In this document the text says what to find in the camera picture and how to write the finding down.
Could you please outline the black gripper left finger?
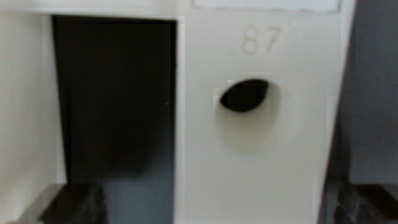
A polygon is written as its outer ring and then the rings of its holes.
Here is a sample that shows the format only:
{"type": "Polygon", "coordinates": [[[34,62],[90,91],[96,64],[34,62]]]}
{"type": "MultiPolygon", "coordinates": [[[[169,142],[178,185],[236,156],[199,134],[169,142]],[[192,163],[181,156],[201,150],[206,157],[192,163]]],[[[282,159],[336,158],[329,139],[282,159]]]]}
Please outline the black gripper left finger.
{"type": "Polygon", "coordinates": [[[108,224],[103,190],[98,184],[67,184],[39,216],[43,224],[108,224]]]}

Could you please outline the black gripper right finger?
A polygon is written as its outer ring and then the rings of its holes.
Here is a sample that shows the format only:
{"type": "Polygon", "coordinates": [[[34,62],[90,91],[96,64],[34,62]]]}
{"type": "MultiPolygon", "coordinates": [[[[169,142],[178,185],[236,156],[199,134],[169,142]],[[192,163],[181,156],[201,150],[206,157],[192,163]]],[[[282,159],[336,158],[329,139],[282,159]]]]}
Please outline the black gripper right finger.
{"type": "Polygon", "coordinates": [[[343,184],[337,193],[334,224],[398,224],[396,184],[343,184]]]}

